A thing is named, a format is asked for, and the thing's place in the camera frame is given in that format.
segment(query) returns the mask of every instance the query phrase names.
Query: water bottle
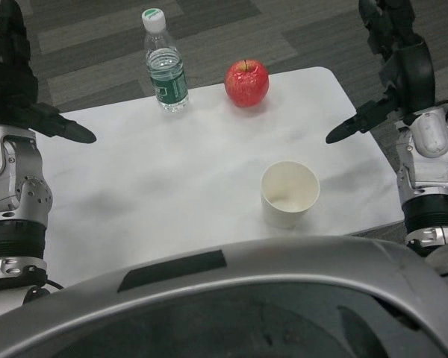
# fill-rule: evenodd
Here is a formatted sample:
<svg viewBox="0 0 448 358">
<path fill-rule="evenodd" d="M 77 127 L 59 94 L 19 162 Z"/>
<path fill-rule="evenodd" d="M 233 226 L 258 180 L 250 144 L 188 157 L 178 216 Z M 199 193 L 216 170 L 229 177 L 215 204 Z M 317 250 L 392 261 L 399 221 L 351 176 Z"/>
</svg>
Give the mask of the water bottle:
<svg viewBox="0 0 448 358">
<path fill-rule="evenodd" d="M 177 112 L 188 102 L 182 57 L 166 29 L 166 18 L 160 9 L 148 9 L 141 16 L 146 38 L 146 67 L 160 105 Z"/>
</svg>

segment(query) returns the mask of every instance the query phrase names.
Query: red apple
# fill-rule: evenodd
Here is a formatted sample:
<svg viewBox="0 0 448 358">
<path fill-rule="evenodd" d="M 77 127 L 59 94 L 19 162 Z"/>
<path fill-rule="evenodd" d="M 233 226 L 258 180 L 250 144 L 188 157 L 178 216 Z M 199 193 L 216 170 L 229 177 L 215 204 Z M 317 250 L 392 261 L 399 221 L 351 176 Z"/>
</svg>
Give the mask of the red apple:
<svg viewBox="0 0 448 358">
<path fill-rule="evenodd" d="M 241 60 L 227 71 L 224 86 L 236 106 L 255 106 L 269 89 L 269 72 L 257 60 Z"/>
</svg>

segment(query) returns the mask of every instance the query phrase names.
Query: paper cup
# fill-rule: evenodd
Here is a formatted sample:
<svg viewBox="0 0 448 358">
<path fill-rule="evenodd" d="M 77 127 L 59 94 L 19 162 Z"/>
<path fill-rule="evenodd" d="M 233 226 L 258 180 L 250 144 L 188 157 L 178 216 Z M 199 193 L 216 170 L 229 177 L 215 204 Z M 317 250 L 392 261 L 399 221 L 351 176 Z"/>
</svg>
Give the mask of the paper cup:
<svg viewBox="0 0 448 358">
<path fill-rule="evenodd" d="M 273 164 L 261 179 L 264 219 L 275 227 L 294 227 L 319 193 L 319 181 L 306 166 L 291 161 Z"/>
</svg>

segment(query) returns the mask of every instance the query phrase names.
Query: bottle cap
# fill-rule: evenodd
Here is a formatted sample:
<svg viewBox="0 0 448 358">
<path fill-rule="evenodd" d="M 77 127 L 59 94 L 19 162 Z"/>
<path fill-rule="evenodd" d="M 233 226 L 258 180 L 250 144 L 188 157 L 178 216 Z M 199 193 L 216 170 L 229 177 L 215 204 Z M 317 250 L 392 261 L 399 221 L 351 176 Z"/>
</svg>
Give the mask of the bottle cap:
<svg viewBox="0 0 448 358">
<path fill-rule="evenodd" d="M 141 19 L 143 19 L 144 28 L 150 33 L 155 34 L 166 28 L 166 18 L 160 9 L 145 10 Z"/>
</svg>

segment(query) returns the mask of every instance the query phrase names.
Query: green label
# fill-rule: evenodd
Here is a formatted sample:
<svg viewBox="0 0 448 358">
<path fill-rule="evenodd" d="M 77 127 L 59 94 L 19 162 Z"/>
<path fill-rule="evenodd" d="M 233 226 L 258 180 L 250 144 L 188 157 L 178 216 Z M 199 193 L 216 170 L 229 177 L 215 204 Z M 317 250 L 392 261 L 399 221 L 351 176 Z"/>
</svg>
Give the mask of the green label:
<svg viewBox="0 0 448 358">
<path fill-rule="evenodd" d="M 159 102 L 165 104 L 174 104 L 182 101 L 187 96 L 187 84 L 184 71 L 172 80 L 159 81 L 151 78 L 155 86 L 156 97 Z"/>
<path fill-rule="evenodd" d="M 151 16 L 153 13 L 157 13 L 158 9 L 149 9 L 144 12 L 144 16 Z"/>
</svg>

